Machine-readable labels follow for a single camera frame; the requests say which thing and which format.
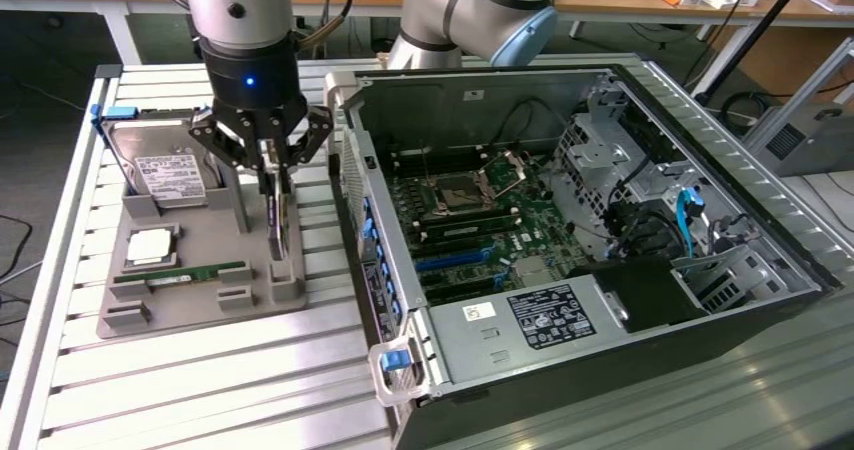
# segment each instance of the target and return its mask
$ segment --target gray metal table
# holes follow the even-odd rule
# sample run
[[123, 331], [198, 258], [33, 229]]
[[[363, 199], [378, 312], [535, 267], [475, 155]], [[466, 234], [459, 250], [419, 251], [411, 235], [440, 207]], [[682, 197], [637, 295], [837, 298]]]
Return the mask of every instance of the gray metal table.
[[[331, 70], [375, 67], [302, 62], [308, 100], [322, 102]], [[121, 78], [96, 81], [89, 101], [182, 108], [208, 99], [202, 66], [172, 65], [125, 67]], [[308, 309], [103, 341], [95, 322], [121, 175], [84, 122], [0, 412], [4, 448], [390, 448], [324, 155], [295, 180]], [[843, 292], [721, 359], [442, 448], [806, 448], [851, 430], [853, 377]]]

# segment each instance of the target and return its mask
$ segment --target floor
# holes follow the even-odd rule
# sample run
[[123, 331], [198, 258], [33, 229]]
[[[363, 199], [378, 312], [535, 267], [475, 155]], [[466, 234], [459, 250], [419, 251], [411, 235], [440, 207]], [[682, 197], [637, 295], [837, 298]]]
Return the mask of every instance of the floor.
[[[145, 63], [195, 62], [184, 17], [133, 15], [132, 28]], [[44, 13], [0, 12], [0, 215], [28, 221], [32, 236], [16, 269], [39, 262], [48, 243], [51, 225], [65, 179], [91, 75], [99, 64], [119, 63], [103, 19], [92, 14], [64, 14], [61, 26]], [[330, 58], [371, 57], [368, 32], [375, 38], [394, 38], [398, 22], [355, 19], [330, 39]], [[547, 53], [637, 52], [658, 62], [682, 80], [705, 44], [693, 37], [697, 27], [669, 29], [658, 25], [587, 24], [583, 38], [570, 39], [568, 23], [560, 26], [546, 46]], [[646, 40], [667, 41], [666, 45]], [[45, 97], [33, 86], [68, 102]], [[757, 89], [738, 72], [727, 80], [718, 98], [739, 90]], [[25, 227], [0, 219], [0, 274]], [[31, 271], [1, 288], [28, 298], [37, 271]], [[3, 297], [0, 305], [0, 393], [15, 358], [12, 346], [20, 338], [27, 305]]]

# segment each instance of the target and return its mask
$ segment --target green circuit board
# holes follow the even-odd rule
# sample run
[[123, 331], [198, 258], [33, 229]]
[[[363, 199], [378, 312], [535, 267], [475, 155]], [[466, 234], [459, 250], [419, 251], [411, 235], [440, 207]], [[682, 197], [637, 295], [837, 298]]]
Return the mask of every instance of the green circuit board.
[[[519, 170], [499, 157], [486, 179], [476, 171], [388, 178], [416, 270], [432, 260], [488, 253], [480, 262], [418, 271], [432, 304], [560, 280], [591, 261], [528, 165], [526, 179], [502, 193]], [[484, 185], [495, 198], [484, 198]]]

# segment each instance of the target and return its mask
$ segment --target power supply label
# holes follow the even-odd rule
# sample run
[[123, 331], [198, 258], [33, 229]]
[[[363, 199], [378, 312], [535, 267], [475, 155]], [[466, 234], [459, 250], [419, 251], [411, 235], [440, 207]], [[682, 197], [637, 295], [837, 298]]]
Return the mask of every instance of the power supply label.
[[566, 284], [510, 297], [507, 302], [534, 350], [597, 334]]
[[155, 200], [204, 197], [204, 182], [191, 154], [137, 157], [136, 167]]

